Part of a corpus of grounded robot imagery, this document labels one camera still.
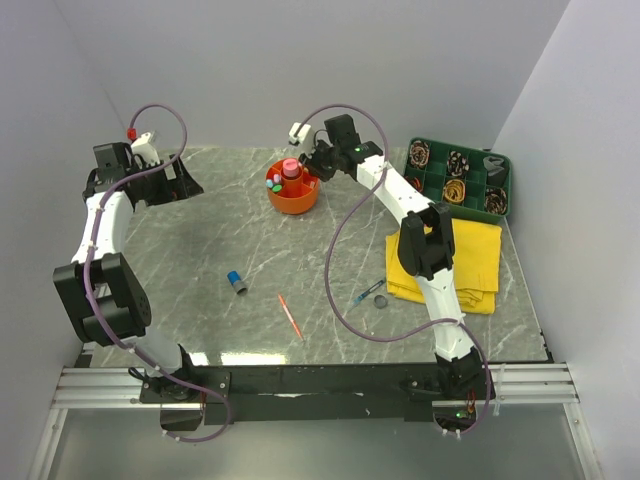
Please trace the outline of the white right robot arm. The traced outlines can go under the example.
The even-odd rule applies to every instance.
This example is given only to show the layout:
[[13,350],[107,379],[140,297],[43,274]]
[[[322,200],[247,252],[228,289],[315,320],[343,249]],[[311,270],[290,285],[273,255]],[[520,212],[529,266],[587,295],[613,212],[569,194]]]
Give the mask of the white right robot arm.
[[454,286],[454,232],[450,209],[413,187],[386,157],[386,149],[363,142],[348,114],[324,121],[327,141],[303,133],[303,121],[291,129],[290,143],[302,148],[300,160],[322,181],[341,171],[382,202],[399,225],[397,257],[419,287],[429,315],[423,326],[396,337],[369,339],[391,343],[432,328],[435,335],[438,390],[449,399],[474,388],[484,373],[484,356],[464,322]]

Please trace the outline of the dark blue pen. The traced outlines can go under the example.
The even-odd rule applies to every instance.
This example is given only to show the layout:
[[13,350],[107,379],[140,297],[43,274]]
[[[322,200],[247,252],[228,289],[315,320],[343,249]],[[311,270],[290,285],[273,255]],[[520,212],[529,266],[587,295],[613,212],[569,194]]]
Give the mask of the dark blue pen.
[[377,281],[376,283],[374,283],[372,286],[370,286],[368,289],[366,289],[365,291],[363,291],[362,293],[360,293],[353,301],[352,301],[352,306],[356,306],[358,305],[363,299],[365,299],[367,296],[369,296],[371,293],[373,293],[375,290],[377,290],[378,288],[380,288],[381,286],[383,286],[385,284],[386,280],[383,278],[379,281]]

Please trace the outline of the orange pen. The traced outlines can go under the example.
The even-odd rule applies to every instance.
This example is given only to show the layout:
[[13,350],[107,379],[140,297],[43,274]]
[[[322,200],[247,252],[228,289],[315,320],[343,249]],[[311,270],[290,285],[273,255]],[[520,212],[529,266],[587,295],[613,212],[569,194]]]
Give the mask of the orange pen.
[[286,303],[286,301],[285,301],[284,297],[283,297],[280,293],[278,293],[278,294],[277,294],[277,297],[278,297],[278,300],[279,300],[279,302],[280,302],[280,305],[281,305],[281,307],[282,307],[282,309],[283,309],[283,311],[284,311],[284,313],[285,313],[285,315],[286,315],[287,319],[288,319],[288,320],[289,320],[289,322],[291,323],[291,325],[292,325],[292,327],[293,327],[293,329],[294,329],[294,331],[295,331],[296,335],[298,336],[298,338],[299,338],[302,342],[304,342],[304,341],[305,341],[305,339],[304,339],[304,336],[303,336],[303,334],[302,334],[302,331],[301,331],[301,329],[300,329],[299,325],[297,324],[296,320],[294,319],[294,317],[293,317],[293,315],[292,315],[292,313],[291,313],[291,311],[290,311],[290,309],[289,309],[289,307],[288,307],[288,305],[287,305],[287,303]]

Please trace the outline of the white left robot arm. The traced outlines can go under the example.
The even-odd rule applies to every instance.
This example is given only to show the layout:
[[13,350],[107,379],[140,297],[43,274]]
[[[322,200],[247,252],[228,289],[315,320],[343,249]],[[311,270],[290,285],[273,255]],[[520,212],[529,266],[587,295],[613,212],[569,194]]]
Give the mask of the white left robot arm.
[[87,299],[86,291],[91,288],[95,303],[119,344],[152,359],[152,364],[145,364],[146,374],[159,377],[166,371],[166,392],[176,401],[189,401],[199,392],[200,378],[191,371],[192,363],[184,348],[151,327],[148,296],[123,250],[137,204],[159,206],[189,199],[204,190],[182,160],[170,155],[173,177],[161,170],[137,178],[118,188],[102,205],[107,190],[117,181],[166,163],[160,159],[149,132],[131,144],[98,145],[93,152],[97,167],[90,172],[83,191],[87,220],[81,244],[68,265],[54,270],[54,286],[81,341],[102,347],[116,344]]

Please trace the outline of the pink tube of crayons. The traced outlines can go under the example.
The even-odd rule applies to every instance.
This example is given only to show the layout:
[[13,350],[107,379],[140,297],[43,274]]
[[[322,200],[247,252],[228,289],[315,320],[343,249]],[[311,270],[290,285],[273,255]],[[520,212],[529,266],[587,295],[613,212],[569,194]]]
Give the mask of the pink tube of crayons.
[[288,198],[297,198],[301,195],[302,167],[295,158],[287,158],[282,162],[283,187]]

